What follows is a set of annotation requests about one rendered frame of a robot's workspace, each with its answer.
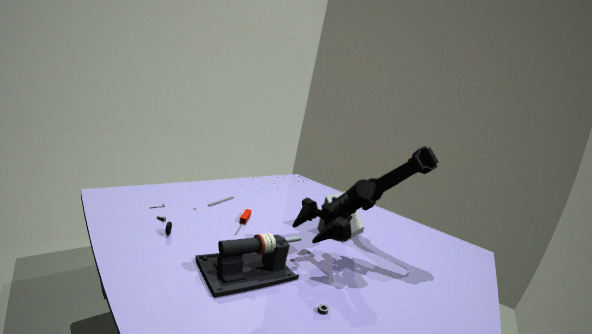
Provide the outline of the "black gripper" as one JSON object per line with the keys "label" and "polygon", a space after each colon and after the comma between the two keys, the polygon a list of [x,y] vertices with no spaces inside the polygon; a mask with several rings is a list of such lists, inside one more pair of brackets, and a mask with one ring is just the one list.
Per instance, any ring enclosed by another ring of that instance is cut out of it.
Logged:
{"label": "black gripper", "polygon": [[348,202],[342,197],[333,197],[331,200],[327,205],[322,204],[322,209],[319,209],[317,203],[310,198],[302,200],[302,209],[292,225],[293,228],[317,217],[329,223],[312,239],[313,244],[331,238],[346,241],[352,235],[351,223],[344,219],[350,212]]}

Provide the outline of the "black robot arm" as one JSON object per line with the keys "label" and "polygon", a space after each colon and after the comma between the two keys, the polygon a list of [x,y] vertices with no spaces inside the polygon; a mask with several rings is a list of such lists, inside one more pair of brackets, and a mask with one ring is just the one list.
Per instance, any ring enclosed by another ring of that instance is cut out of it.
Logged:
{"label": "black robot arm", "polygon": [[395,170],[376,179],[359,180],[352,188],[338,197],[342,197],[348,202],[350,209],[348,215],[356,212],[360,207],[362,210],[367,211],[374,206],[375,201],[379,200],[381,195],[388,189],[416,172],[426,174],[433,171],[438,167],[436,163],[438,163],[438,160],[432,149],[423,146],[412,154],[412,158]]}

